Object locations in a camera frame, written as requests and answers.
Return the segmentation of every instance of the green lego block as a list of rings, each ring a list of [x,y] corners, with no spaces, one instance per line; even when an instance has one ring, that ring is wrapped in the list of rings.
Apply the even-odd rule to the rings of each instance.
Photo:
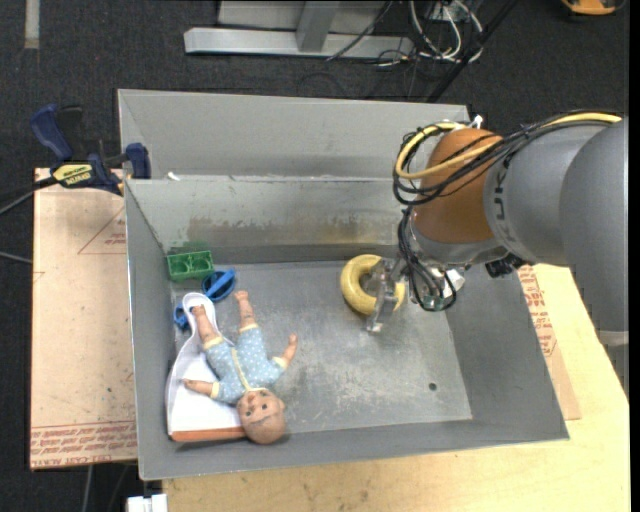
[[[215,270],[211,251],[170,254],[167,264],[169,278],[178,283],[186,279],[204,279]]]

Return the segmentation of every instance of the gray metal bin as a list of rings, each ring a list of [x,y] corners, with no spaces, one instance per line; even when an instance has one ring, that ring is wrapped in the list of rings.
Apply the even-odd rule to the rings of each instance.
[[[464,107],[128,90],[119,106],[123,147],[143,143],[153,167],[125,191],[141,478],[567,437],[517,277],[472,268],[452,308],[407,301],[378,334],[340,292],[347,260],[395,254],[403,135],[466,120]],[[199,283],[171,282],[166,256],[203,248],[236,269],[274,354],[300,337],[276,384],[289,434],[274,445],[167,435],[164,386],[185,336],[172,312]],[[216,308],[231,334],[233,301]]]

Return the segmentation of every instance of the table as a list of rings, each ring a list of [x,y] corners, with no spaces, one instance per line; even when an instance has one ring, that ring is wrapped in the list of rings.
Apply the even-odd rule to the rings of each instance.
[[[168,480],[171,512],[630,510],[629,403],[569,272],[536,275],[580,406],[570,440]]]
[[[95,190],[36,194],[33,469],[135,459],[122,208]],[[535,276],[557,341],[546,348],[562,348],[556,392],[580,418],[570,440],[166,480],[170,510],[629,510],[629,404],[569,272]]]

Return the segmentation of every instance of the bin floor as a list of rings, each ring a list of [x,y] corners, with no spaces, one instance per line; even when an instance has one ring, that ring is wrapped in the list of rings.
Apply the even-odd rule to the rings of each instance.
[[[471,419],[453,336],[444,313],[405,300],[377,334],[340,291],[345,261],[217,265],[235,268],[262,328],[267,352],[280,355],[288,335],[298,352],[274,391],[287,404],[291,433]],[[174,304],[198,281],[172,283]],[[219,329],[236,337],[232,296],[216,303]],[[176,350],[189,331],[176,328]]]

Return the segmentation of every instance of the yellow tape roll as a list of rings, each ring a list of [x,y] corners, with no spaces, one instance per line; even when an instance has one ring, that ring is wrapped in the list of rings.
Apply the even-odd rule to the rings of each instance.
[[[340,274],[340,289],[342,290],[342,295],[344,295],[345,300],[353,309],[363,315],[373,313],[376,298],[362,289],[362,286],[360,286],[360,278],[369,273],[378,261],[380,261],[380,256],[374,254],[356,256],[347,262]],[[403,283],[396,283],[394,295],[398,299],[395,308],[393,308],[395,311],[404,300],[405,286]]]

